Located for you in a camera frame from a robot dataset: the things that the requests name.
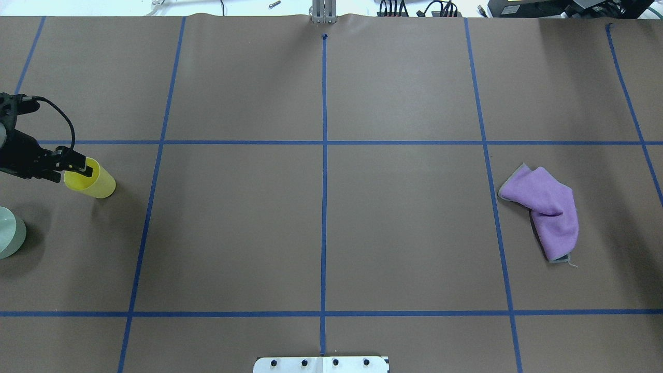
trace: white floor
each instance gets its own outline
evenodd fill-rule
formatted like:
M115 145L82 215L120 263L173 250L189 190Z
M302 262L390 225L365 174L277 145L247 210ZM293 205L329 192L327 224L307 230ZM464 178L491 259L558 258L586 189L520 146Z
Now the white floor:
M276 0L224 0L225 14L229 16L275 16L308 14L311 1L281 0L281 4L269 9ZM379 0L337 0L337 14L355 13L375 16ZM429 1L407 1L408 11L414 15L424 10ZM487 10L487 0L456 0L464 17L480 17L477 5ZM663 13L663 1L654 2L654 9ZM2 0L0 15L49 15L49 16L141 16L152 10L151 0ZM195 13L221 15L219 0L165 0L155 15L182 16ZM657 19L646 11L641 19Z

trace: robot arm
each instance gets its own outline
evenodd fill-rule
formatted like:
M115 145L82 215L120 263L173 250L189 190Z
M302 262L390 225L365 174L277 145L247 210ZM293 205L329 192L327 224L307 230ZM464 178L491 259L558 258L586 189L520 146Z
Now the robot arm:
M19 115L39 110L39 102L46 102L62 115L72 132L70 147L58 146L54 151L42 148L32 136L16 129ZM91 177L92 168L86 166L84 155L74 151L76 136L69 118L50 100L24 94L0 93L0 171L23 179L60 182L60 171L72 171Z

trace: grid line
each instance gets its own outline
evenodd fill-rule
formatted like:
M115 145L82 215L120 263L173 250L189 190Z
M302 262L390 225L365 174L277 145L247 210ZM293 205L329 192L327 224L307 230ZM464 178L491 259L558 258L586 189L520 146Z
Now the grid line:
M320 234L320 356L327 351L327 34L322 35L322 221Z
M44 29L44 23L46 22L46 16L43 16L39 21L39 27L37 27L37 32L34 34L34 40L32 40L32 46L30 47L30 52L28 53L28 58L25 59L25 64L23 65L23 70L21 71L21 76L19 76L19 82L16 84L16 89L14 94L19 94L21 91L21 86L23 85L23 79L25 79L25 74L28 73L28 66L30 66L30 61L32 60L32 55L34 50L37 48L37 42L41 36L41 32Z
M491 317L663 315L663 309L521 309L459 311L326 311L326 317ZM127 317L116 311L0 311L0 317ZM320 317L319 311L134 311L134 318Z
M170 103L172 101L172 93L175 89L175 79L177 77L177 66L180 60L180 51L182 50L182 39L184 38L184 26L186 25L186 17L182 17L180 25L180 35L177 42L177 50L172 67L172 75L170 77L170 87L168 89L168 99L166 101L166 109L164 111L164 121L161 127L161 138L158 151L156 152L156 161L154 162L154 174L152 175L152 186L150 188L150 196L147 202L147 211L145 212L145 225L143 226L143 236L141 238L141 246L138 252L138 260L136 262L136 272L134 274L133 286L131 289L131 299L129 301L129 314L127 315L127 324L125 326L125 334L122 340L122 349L120 352L120 359L117 365L117 373L122 373L124 370L124 362L127 356L127 347L129 345L129 335L131 333L131 321L133 320L134 308L136 305L136 295L138 293L138 284L141 278L141 268L143 265L143 255L145 253L145 244L147 241L147 232L150 228L150 219L152 216L152 206L154 204L154 192L156 190L156 182L159 176L159 167L161 165L161 156L163 154L164 144L166 138L166 130L168 129L168 116L170 115Z
M513 340L513 350L516 358L516 368L518 373L522 373L522 362L520 359L520 344L518 343L518 329L516 328L516 317L513 313L513 299L511 297L511 284L509 282L509 269L507 267L507 256L504 252L504 242L502 240L502 228L499 221L499 211L497 210L497 198L495 196L495 184L493 182L493 170L491 168L491 158L488 152L488 141L486 138L486 129L483 123L483 110L481 109L481 97L479 96L479 84L477 82L477 71L474 66L474 55L472 54L472 39L469 33L469 23L467 18L463 19L465 23L465 38L467 39L467 53L469 55L469 69L472 73L472 84L474 87L474 98L477 105L477 117L479 119L479 128L481 130L481 141L483 142L483 158L486 162L486 173L488 176L488 187L491 193L491 204L493 205L493 219L495 220L495 232L497 234L497 245L499 247L500 262L502 265L502 277L504 279L504 288L507 294L507 307L509 308L509 322L511 324L511 338Z
M42 145L67 144L71 140L40 140ZM483 145L482 140L76 140L86 145ZM543 141L486 140L488 145L589 145L660 146L663 141Z
M619 61L617 60L617 53L615 52L613 37L612 34L610 33L610 28L612 28L612 26L613 26L612 23L605 25L605 34L608 38L610 53L613 55L613 62L615 63L615 70L617 71L619 84L621 84L622 91L624 92L626 103L629 105L629 111L631 113L631 118L633 119L633 125L635 125L635 130L638 133L638 138L640 139L640 144L642 145L642 152L644 153L644 159L647 161L647 166L649 167L649 173L652 175L652 180L654 181L654 187L656 187L656 193L658 194L658 201L661 203L661 206L663 206L663 193L661 193L661 187L658 184L656 171L654 170L652 159L649 157L649 151L647 150L647 145L644 142L644 135L642 134L642 129L640 128L640 124L638 123L638 117L635 115L635 109L633 109L633 103L631 102L631 95L629 95L629 90L626 88L626 83L624 82L624 77L622 76L621 68L619 68Z

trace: microfiber cloth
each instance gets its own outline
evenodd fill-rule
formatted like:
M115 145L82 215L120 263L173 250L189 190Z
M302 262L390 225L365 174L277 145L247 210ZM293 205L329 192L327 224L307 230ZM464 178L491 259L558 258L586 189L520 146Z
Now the microfiber cloth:
M532 171L524 163L497 193L532 211L532 220L549 261L568 255L578 239L573 191L543 167Z

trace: plastic cup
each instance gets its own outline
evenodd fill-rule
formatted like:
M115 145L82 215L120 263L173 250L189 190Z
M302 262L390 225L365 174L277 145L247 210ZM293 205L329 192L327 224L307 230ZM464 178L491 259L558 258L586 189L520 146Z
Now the plastic cup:
M15 253L25 241L25 223L9 209L0 207L0 259Z
M106 198L113 194L115 179L111 174L92 158L86 158L85 163L92 167L92 176L85 177L72 171L64 171L64 184L71 190L94 198Z

